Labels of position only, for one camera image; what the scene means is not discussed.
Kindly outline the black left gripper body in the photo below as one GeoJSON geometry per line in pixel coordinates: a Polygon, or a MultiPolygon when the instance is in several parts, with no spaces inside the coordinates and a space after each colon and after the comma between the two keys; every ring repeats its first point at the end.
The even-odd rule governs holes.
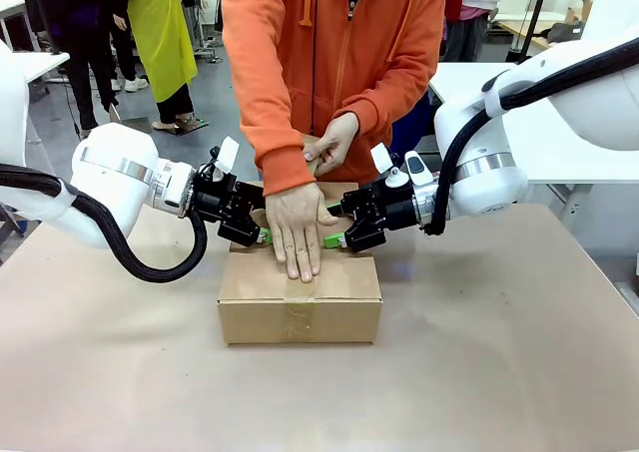
{"type": "Polygon", "coordinates": [[[252,212],[265,207],[262,187],[240,182],[232,174],[223,174],[218,181],[212,175],[196,174],[192,206],[205,222],[220,224],[220,237],[240,245],[258,241],[261,227],[252,212]]]}

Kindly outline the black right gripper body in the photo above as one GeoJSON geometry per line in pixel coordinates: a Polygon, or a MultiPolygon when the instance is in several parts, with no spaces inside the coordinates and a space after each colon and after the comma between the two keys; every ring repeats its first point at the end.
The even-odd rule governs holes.
{"type": "Polygon", "coordinates": [[[385,231],[415,225],[413,187],[410,183],[391,188],[380,179],[358,190],[346,192],[341,212],[352,217],[344,233],[346,246],[361,252],[386,242],[385,231]]]}

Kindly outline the person's right hand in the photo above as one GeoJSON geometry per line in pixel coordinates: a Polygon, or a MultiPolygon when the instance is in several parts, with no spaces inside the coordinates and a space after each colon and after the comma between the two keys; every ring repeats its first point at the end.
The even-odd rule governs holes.
{"type": "Polygon", "coordinates": [[[333,226],[323,193],[307,184],[266,197],[266,218],[276,259],[291,279],[311,282],[320,272],[319,226],[333,226]]]}

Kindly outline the person's left hand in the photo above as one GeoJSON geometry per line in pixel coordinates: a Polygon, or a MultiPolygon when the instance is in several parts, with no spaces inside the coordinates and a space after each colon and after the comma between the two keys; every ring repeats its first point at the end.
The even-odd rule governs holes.
{"type": "Polygon", "coordinates": [[[350,145],[358,133],[359,121],[355,113],[347,112],[333,119],[321,138],[304,149],[308,163],[315,165],[314,176],[324,176],[341,167],[350,145]]]}

